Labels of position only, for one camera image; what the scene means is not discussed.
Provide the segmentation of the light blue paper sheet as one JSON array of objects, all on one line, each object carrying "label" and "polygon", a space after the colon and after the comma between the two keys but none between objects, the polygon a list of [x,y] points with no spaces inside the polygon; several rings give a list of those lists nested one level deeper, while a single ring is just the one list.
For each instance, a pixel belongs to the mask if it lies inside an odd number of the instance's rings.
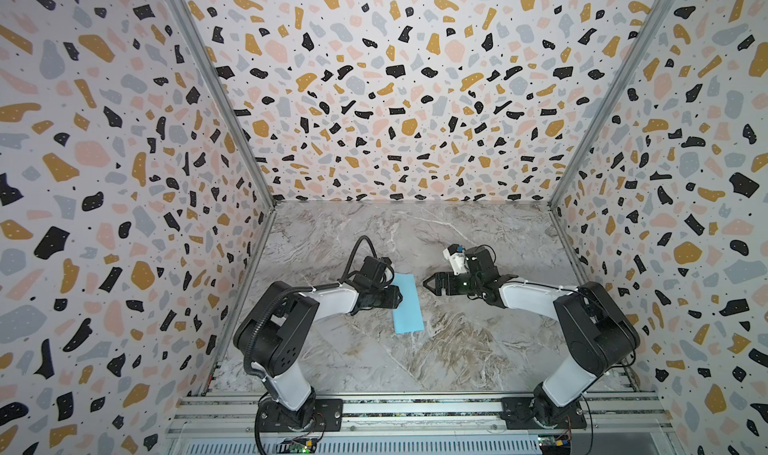
[{"label": "light blue paper sheet", "polygon": [[393,311],[395,333],[400,335],[423,331],[424,320],[414,276],[396,273],[393,284],[402,295],[402,301]]}]

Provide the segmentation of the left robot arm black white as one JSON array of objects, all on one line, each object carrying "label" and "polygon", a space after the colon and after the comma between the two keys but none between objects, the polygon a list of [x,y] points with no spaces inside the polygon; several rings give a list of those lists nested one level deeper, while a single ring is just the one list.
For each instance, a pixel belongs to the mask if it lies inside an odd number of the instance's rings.
[{"label": "left robot arm black white", "polygon": [[370,309],[393,310],[402,302],[387,257],[367,256],[362,268],[321,286],[272,283],[233,337],[246,374],[258,378],[271,401],[301,426],[314,413],[316,392],[298,358],[314,322]]}]

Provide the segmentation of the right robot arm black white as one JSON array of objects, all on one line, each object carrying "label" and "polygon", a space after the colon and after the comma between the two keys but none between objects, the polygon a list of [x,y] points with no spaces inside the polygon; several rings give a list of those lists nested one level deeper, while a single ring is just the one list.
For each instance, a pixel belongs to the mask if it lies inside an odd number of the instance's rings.
[{"label": "right robot arm black white", "polygon": [[640,336],[603,285],[532,282],[502,274],[488,245],[443,251],[448,272],[436,272],[423,286],[436,296],[465,296],[502,309],[524,310],[557,321],[569,355],[533,390],[521,421],[555,428],[583,393],[640,345]]}]

